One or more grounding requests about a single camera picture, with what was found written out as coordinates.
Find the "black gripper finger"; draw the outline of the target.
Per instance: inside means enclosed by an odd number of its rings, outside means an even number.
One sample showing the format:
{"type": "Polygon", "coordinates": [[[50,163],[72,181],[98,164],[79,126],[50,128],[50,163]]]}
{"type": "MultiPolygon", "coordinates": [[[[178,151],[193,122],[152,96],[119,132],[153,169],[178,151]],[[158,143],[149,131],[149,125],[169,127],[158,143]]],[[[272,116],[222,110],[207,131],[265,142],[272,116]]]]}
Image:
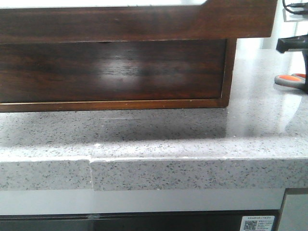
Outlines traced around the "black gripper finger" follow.
{"type": "Polygon", "coordinates": [[[276,46],[279,53],[287,51],[301,51],[304,58],[306,82],[305,88],[308,87],[308,36],[301,35],[290,38],[279,38],[276,46]]]}

